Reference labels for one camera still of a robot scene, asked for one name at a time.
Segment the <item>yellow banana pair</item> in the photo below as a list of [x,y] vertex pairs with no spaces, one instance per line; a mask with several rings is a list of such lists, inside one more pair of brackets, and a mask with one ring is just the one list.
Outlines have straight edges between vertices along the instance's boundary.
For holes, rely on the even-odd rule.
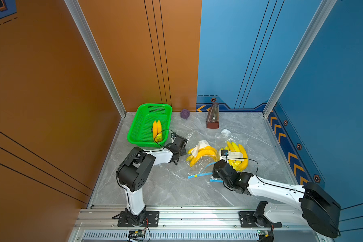
[[163,140],[160,120],[153,122],[152,133],[154,142],[161,142]]

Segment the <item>clear zip-top bag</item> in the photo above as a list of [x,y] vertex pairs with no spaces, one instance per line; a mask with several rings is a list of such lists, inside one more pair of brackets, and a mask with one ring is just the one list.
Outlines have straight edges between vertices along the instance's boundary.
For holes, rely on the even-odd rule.
[[186,166],[183,177],[192,180],[198,178],[212,179],[213,166],[219,161],[219,148],[215,144],[216,132],[213,130],[193,130],[187,133]]
[[213,165],[211,183],[222,183],[230,190],[245,190],[261,183],[256,174],[247,171],[249,162],[258,163],[248,156],[237,134],[224,130],[215,135],[215,145],[219,148],[219,161]]

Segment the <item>yellow banana bunch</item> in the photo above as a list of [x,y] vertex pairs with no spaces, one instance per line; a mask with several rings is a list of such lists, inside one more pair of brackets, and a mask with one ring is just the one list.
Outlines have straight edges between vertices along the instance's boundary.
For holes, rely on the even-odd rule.
[[245,148],[241,144],[236,144],[235,142],[227,141],[226,144],[227,146],[222,148],[229,151],[229,156],[226,162],[236,171],[244,171],[249,164],[249,157]]
[[193,167],[202,157],[205,156],[211,157],[214,161],[219,161],[218,151],[211,146],[199,149],[196,154],[193,154],[193,151],[194,148],[187,152],[189,156],[186,161],[190,162],[190,167]]

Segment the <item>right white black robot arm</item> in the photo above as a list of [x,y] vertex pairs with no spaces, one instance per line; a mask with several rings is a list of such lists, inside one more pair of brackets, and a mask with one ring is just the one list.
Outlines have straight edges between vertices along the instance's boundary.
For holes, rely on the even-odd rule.
[[214,164],[213,175],[233,192],[279,202],[259,203],[254,217],[262,227],[272,227],[282,222],[307,224],[315,232],[329,238],[341,235],[338,226],[341,206],[317,183],[278,183],[249,172],[238,172],[225,160]]

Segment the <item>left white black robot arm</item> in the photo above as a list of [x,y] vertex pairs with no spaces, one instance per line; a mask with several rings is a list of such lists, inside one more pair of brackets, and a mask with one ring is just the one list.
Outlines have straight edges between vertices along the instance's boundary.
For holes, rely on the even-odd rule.
[[146,205],[143,187],[148,180],[152,167],[163,163],[178,164],[179,158],[187,154],[188,140],[173,134],[171,142],[164,147],[145,150],[134,147],[116,171],[116,180],[125,192],[126,207],[122,215],[133,226],[146,224]]

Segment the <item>purple cube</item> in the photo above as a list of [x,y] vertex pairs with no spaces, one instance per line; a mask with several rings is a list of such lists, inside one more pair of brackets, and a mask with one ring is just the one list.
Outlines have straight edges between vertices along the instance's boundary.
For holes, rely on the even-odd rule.
[[190,116],[190,111],[187,110],[187,109],[183,109],[181,112],[180,112],[180,117],[184,120],[187,120]]

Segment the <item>green plastic basket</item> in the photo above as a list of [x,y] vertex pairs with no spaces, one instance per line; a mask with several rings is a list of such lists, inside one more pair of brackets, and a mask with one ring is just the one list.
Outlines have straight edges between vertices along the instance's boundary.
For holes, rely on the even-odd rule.
[[[139,147],[164,146],[169,137],[172,107],[168,104],[146,103],[138,107],[127,139]],[[160,121],[162,141],[158,144],[153,140],[153,123]]]

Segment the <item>brown wooden metronome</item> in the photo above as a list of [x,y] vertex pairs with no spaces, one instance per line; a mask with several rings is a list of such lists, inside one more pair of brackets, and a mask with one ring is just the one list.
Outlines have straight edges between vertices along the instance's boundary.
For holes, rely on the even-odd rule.
[[219,128],[219,104],[213,103],[208,111],[206,118],[206,127],[208,129],[218,129]]

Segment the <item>small white object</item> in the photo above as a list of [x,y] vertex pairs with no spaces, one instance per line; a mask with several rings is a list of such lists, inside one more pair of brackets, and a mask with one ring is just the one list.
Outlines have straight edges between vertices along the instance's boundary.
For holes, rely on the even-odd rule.
[[223,129],[223,130],[221,131],[221,133],[222,133],[223,135],[225,135],[225,136],[229,136],[229,135],[231,134],[231,131],[230,131],[230,130],[228,130],[228,129]]

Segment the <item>green circuit board right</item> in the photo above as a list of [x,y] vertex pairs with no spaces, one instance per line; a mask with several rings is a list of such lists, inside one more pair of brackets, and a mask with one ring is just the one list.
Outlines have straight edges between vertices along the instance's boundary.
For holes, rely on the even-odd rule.
[[258,236],[259,239],[257,240],[257,242],[274,242],[274,233],[272,230],[258,230]]

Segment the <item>green circuit board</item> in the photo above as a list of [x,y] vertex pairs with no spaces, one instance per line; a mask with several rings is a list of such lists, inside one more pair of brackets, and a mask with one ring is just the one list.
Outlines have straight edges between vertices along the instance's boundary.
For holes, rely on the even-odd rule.
[[145,240],[145,238],[146,238],[145,230],[129,231],[129,233],[128,233],[128,241],[143,242]]
[[259,239],[257,240],[257,242],[274,242],[274,233],[272,230],[258,230],[258,236]]

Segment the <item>green circuit board left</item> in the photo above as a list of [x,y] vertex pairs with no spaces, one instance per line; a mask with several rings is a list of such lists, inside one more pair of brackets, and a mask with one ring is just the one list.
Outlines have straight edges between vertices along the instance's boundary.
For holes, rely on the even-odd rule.
[[128,241],[143,242],[145,240],[145,238],[146,238],[145,230],[129,231],[129,233],[128,233]]

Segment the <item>aluminium rail base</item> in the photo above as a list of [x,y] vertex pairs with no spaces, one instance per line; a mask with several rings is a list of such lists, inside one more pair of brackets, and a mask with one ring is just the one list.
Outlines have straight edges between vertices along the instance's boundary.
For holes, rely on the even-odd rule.
[[256,242],[258,230],[274,233],[274,242],[326,242],[328,239],[305,224],[282,222],[262,227],[248,207],[149,206],[146,224],[133,226],[122,215],[122,206],[82,209],[70,242],[128,241],[129,231],[145,230],[144,242]]

